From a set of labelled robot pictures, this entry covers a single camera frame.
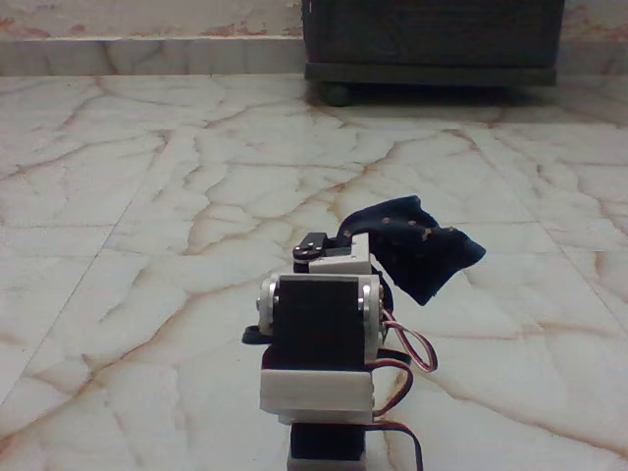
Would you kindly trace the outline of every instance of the marble floor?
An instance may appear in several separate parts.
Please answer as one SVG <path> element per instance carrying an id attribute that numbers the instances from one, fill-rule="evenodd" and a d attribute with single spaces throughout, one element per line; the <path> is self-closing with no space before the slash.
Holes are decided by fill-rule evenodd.
<path id="1" fill-rule="evenodd" d="M 389 414 L 425 469 L 628 470 L 628 78 L 305 95 L 0 79 L 0 471 L 283 469 L 239 343 L 258 284 L 308 231 L 413 193 L 489 250 L 425 308 L 396 293 L 440 355 Z M 369 469 L 412 469 L 373 434 Z"/>

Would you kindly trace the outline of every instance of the wall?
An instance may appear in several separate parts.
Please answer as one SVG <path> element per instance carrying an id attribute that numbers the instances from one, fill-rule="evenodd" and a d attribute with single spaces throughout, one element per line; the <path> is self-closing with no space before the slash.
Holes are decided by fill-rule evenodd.
<path id="1" fill-rule="evenodd" d="M 567 0 L 563 39 L 628 42 L 628 0 Z M 0 0 L 0 39 L 285 36 L 298 0 Z"/>

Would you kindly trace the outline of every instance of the marble tile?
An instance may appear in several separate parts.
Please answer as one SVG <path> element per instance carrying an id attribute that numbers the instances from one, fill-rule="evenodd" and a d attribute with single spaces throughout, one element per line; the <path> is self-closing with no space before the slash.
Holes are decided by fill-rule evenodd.
<path id="1" fill-rule="evenodd" d="M 94 257 L 112 230 L 113 226 L 0 226 L 0 257 Z"/>
<path id="2" fill-rule="evenodd" d="M 455 225 L 489 253 L 546 253 L 560 249 L 540 223 L 461 223 Z"/>
<path id="3" fill-rule="evenodd" d="M 284 102 L 175 131 L 107 246 L 202 254 L 272 232 L 288 247 L 308 230 L 333 232 L 366 204 L 415 192 L 443 224 L 533 220 L 459 131 L 364 130 Z"/>
<path id="4" fill-rule="evenodd" d="M 626 465 L 626 332 L 560 254 L 489 252 L 425 308 L 396 299 L 440 355 L 392 413 L 422 437 L 426 469 Z"/>
<path id="5" fill-rule="evenodd" d="M 0 257 L 0 402 L 53 325 L 91 258 Z"/>
<path id="6" fill-rule="evenodd" d="M 628 332 L 628 252 L 568 252 L 567 256 Z"/>
<path id="7" fill-rule="evenodd" d="M 620 98 L 607 99 L 623 110 Z M 623 115 L 609 122 L 589 97 L 567 108 L 561 100 L 506 108 L 495 123 L 465 131 L 562 248 L 627 248 Z"/>
<path id="8" fill-rule="evenodd" d="M 396 291 L 441 360 L 391 414 L 426 469 L 623 471 L 626 83 L 337 110 L 293 76 L 0 79 L 0 471 L 282 469 L 258 285 L 411 193 L 489 249 Z M 369 436 L 373 469 L 411 452 Z"/>

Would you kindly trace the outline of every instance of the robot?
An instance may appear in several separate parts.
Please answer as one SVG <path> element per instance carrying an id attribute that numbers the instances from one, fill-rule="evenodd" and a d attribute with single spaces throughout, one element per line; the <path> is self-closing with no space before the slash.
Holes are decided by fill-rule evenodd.
<path id="1" fill-rule="evenodd" d="M 484 248 L 464 233 L 440 228 L 416 196 L 388 201 L 349 216 L 339 234 L 310 233 L 293 248 L 293 273 L 274 274 L 261 286 L 259 322 L 242 341 L 268 344 L 262 357 L 260 406 L 290 425 L 288 471 L 365 471 L 365 434 L 400 431 L 385 419 L 412 387 L 414 363 L 438 368 L 421 334 L 399 324 L 393 295 L 374 254 L 393 281 L 424 305 L 458 270 L 477 263 Z M 405 352 L 384 348 L 389 330 Z M 424 360 L 409 337 L 424 347 Z M 405 382 L 375 408 L 373 371 L 393 367 Z"/>

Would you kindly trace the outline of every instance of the caster wheel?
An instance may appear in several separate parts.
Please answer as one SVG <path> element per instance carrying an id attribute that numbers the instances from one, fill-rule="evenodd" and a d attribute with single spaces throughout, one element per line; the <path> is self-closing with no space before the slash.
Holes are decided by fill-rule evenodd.
<path id="1" fill-rule="evenodd" d="M 329 106 L 342 107 L 351 104 L 349 87 L 341 83 L 321 83 L 320 96 Z"/>

